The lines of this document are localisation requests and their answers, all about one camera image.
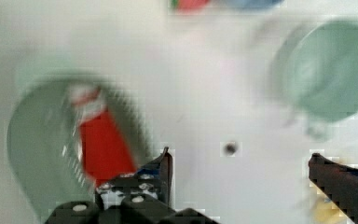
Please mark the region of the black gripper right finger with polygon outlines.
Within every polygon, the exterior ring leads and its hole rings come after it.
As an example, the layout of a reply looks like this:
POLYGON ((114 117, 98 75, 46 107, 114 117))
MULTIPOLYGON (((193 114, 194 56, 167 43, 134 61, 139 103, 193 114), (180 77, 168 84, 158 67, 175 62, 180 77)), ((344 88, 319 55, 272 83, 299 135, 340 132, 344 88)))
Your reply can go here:
POLYGON ((309 180, 351 221, 358 224, 358 169, 313 153, 308 163, 309 180))

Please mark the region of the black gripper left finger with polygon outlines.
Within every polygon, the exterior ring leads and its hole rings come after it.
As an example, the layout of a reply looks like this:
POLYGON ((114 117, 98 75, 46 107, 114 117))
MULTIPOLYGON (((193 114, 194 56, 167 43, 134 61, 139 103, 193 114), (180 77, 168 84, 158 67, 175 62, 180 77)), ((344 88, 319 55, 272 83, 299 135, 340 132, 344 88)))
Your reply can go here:
POLYGON ((133 174, 112 178, 94 200, 63 203, 45 224, 218 224, 192 209, 170 207, 172 155, 162 153, 133 174))

